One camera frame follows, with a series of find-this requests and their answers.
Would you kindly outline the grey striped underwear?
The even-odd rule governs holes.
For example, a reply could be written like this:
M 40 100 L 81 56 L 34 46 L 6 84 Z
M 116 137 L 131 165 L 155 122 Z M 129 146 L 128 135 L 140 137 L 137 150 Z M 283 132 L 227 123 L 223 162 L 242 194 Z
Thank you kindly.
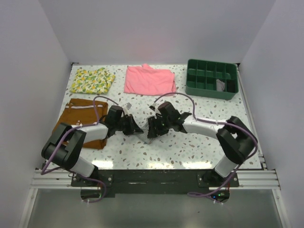
M 147 118 L 145 124 L 141 127 L 141 129 L 143 130 L 143 133 L 142 134 L 138 134 L 137 137 L 141 141 L 143 141 L 144 143 L 151 144 L 156 138 L 154 138 L 154 139 L 148 139 L 148 137 L 147 137 L 147 135 L 148 135 L 148 118 Z

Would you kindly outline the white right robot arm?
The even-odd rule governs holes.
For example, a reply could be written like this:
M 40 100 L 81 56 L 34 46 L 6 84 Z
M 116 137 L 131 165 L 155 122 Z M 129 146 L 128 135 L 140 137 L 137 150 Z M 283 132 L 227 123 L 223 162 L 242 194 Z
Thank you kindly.
M 170 102 L 164 102 L 154 110 L 155 115 L 147 119 L 148 139 L 174 130 L 218 140 L 224 156 L 208 175 L 218 187 L 227 183 L 230 174 L 257 149 L 257 138 L 238 117 L 232 116 L 220 121 L 198 118 L 194 113 L 180 113 Z

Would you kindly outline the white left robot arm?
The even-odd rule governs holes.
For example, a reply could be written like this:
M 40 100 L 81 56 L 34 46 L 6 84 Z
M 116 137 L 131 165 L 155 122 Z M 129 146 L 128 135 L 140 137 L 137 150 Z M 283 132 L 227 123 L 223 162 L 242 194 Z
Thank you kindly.
M 98 182 L 98 168 L 80 156 L 83 145 L 95 140 L 112 137 L 116 132 L 124 135 L 142 134 L 133 116 L 124 108 L 113 105 L 107 115 L 97 119 L 97 122 L 84 125 L 68 125 L 61 123 L 52 133 L 42 149 L 41 155 L 47 160 L 41 174 L 52 172 L 48 166 L 54 163 L 58 168 L 77 173 L 87 186 Z

